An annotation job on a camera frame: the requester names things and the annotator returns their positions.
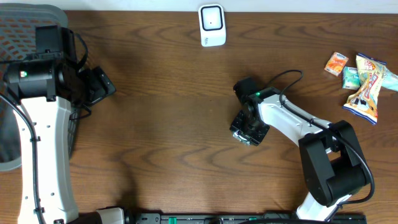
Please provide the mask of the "green Zam-Buk ointment box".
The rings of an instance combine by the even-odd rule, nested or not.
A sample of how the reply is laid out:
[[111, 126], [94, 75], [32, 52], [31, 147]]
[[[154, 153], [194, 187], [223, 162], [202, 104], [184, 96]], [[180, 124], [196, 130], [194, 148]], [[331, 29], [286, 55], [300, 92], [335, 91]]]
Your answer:
[[239, 131], [235, 131], [233, 133], [233, 137], [235, 139], [237, 139], [239, 142], [241, 142], [241, 143], [243, 143], [243, 144], [245, 144], [247, 146], [251, 145], [251, 142], [249, 140], [247, 140], [244, 136], [242, 136]]

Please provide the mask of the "orange Kleenex tissue pack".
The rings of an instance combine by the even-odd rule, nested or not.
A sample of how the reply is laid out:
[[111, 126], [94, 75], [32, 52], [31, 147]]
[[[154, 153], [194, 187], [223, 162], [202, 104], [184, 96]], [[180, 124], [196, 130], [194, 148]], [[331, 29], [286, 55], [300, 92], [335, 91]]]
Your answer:
[[327, 61], [324, 70], [337, 77], [343, 71], [348, 60], [349, 58], [343, 54], [334, 52]]

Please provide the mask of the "green Kleenex tissue pack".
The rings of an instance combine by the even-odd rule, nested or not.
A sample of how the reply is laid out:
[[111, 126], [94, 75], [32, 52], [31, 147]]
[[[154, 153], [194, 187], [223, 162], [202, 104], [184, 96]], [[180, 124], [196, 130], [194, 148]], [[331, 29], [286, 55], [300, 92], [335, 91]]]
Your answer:
[[358, 90], [361, 87], [358, 70], [354, 67], [343, 69], [342, 88], [348, 90]]

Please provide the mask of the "yellow snack chip bag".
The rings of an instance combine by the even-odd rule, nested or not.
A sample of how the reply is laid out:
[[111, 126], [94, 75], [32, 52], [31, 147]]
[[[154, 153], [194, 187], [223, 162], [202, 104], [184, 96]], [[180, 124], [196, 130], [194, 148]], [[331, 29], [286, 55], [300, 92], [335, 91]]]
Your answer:
[[375, 125], [378, 119], [378, 96], [385, 78], [386, 64], [364, 54], [357, 54], [356, 65], [359, 77], [364, 77], [364, 80], [358, 91], [348, 97], [343, 109]]

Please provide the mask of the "large wet wipes pack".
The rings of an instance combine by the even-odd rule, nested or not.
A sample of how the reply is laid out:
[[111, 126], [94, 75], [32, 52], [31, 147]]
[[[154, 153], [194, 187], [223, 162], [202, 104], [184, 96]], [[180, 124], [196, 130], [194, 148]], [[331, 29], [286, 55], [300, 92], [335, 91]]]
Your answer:
[[382, 70], [382, 87], [388, 90], [398, 91], [398, 77], [392, 73], [385, 65], [381, 66]]

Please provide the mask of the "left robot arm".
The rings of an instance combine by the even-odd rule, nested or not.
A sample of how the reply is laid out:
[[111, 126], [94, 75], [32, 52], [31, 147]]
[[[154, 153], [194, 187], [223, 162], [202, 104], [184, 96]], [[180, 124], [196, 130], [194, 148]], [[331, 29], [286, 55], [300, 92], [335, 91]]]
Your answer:
[[115, 93], [99, 68], [77, 59], [80, 36], [60, 26], [35, 30], [35, 52], [11, 61], [3, 100], [13, 109], [21, 145], [22, 202], [19, 223], [129, 223], [122, 207], [80, 215], [70, 180], [69, 124], [79, 111]]

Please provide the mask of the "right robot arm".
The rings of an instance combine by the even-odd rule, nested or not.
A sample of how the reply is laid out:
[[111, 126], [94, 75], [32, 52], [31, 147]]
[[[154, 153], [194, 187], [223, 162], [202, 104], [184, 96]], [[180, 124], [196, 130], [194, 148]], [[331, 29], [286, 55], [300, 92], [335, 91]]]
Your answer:
[[274, 87], [259, 89], [252, 78], [233, 87], [242, 108], [231, 123], [233, 136], [258, 146], [276, 128], [299, 148], [308, 195], [295, 216], [300, 220], [330, 222], [350, 197], [374, 178], [356, 133], [348, 122], [318, 119], [291, 103]]

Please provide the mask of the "white barcode scanner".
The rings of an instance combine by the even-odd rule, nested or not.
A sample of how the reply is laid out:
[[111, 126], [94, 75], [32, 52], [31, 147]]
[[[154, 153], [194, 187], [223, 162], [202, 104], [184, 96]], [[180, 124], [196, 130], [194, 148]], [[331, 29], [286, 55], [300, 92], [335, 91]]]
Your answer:
[[224, 8], [220, 4], [206, 4], [198, 10], [201, 45], [217, 47], [226, 43]]

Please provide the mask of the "grey plastic mesh basket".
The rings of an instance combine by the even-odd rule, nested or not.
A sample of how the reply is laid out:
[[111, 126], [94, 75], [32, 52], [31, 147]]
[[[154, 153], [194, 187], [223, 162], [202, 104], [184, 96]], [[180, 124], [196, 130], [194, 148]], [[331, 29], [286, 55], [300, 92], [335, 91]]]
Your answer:
[[21, 132], [16, 107], [28, 98], [44, 102], [34, 106], [47, 112], [62, 99], [71, 104], [68, 150], [75, 144], [85, 91], [78, 73], [87, 54], [76, 56], [81, 36], [68, 28], [66, 14], [51, 5], [1, 4], [1, 170], [21, 166]]

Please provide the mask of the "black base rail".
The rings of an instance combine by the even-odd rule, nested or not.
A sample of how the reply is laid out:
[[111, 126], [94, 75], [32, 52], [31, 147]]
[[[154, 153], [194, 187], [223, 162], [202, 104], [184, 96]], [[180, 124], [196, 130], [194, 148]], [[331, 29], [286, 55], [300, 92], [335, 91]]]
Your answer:
[[296, 219], [291, 213], [267, 212], [263, 215], [162, 215], [159, 213], [141, 213], [131, 216], [126, 223], [132, 224], [237, 224], [251, 220], [262, 219]]

